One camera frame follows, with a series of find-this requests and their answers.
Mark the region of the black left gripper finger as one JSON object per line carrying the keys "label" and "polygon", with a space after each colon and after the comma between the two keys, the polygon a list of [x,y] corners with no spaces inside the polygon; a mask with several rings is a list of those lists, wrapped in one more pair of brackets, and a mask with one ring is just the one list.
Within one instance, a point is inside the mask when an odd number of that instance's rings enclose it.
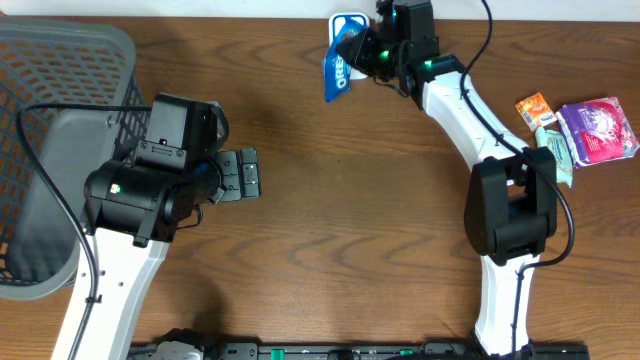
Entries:
{"label": "black left gripper finger", "polygon": [[223,176],[224,194],[221,197],[221,201],[239,201],[242,198],[239,155],[233,151],[221,151],[216,155],[216,162],[220,166]]}
{"label": "black left gripper finger", "polygon": [[242,195],[244,199],[256,199],[261,195],[258,153],[255,148],[240,152],[242,165]]}

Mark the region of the blue Oreo cookie pack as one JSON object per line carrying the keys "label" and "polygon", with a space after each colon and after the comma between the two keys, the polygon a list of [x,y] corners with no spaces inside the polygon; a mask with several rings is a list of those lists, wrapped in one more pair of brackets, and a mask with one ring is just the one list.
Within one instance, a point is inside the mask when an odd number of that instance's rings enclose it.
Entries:
{"label": "blue Oreo cookie pack", "polygon": [[356,35],[364,28],[360,28],[359,23],[348,20],[339,33],[338,38],[332,45],[329,45],[323,60],[324,99],[326,103],[331,103],[341,95],[350,91],[350,82],[346,85],[338,84],[342,73],[345,80],[350,79],[352,67],[338,53],[337,47],[346,38]]}

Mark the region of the orange small snack box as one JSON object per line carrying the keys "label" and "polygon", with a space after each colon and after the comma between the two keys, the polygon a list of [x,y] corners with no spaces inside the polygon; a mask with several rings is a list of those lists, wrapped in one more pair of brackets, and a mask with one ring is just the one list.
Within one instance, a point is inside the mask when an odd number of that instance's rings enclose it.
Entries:
{"label": "orange small snack box", "polygon": [[540,92],[521,101],[515,108],[532,132],[557,121],[557,117]]}

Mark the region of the teal snack packet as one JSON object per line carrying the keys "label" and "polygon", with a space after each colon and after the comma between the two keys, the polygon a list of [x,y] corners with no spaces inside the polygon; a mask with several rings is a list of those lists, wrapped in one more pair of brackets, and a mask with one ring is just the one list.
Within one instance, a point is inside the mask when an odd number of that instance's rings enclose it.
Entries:
{"label": "teal snack packet", "polygon": [[556,178],[569,188],[573,185],[573,161],[566,140],[561,133],[544,127],[538,128],[535,139],[539,147],[547,147],[556,159]]}

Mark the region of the red purple snack pack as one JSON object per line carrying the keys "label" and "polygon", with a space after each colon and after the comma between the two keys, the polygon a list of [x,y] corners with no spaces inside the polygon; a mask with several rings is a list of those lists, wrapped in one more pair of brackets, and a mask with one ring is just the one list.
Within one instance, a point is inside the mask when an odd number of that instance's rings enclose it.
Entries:
{"label": "red purple snack pack", "polygon": [[556,117],[576,168],[632,158],[639,150],[617,97],[564,105]]}

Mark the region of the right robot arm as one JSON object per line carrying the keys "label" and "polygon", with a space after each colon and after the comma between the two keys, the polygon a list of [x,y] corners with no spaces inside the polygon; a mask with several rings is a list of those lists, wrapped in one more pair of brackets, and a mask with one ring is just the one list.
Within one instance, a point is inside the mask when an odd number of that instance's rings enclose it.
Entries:
{"label": "right robot arm", "polygon": [[555,159],[532,149],[492,113],[455,56],[440,53],[434,36],[421,41],[371,28],[344,29],[331,45],[344,75],[357,70],[412,98],[433,118],[471,171],[464,228],[481,258],[482,293],[474,334],[485,356],[519,359],[532,275],[557,229],[563,197]]}

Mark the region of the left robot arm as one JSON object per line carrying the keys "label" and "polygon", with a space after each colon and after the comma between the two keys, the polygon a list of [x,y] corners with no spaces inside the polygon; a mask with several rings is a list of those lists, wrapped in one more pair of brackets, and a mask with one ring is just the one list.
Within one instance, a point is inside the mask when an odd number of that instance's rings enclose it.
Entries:
{"label": "left robot arm", "polygon": [[98,269],[90,303],[90,265],[84,256],[52,354],[54,359],[125,359],[150,284],[169,244],[151,239],[143,247],[130,234],[98,228],[86,237]]}

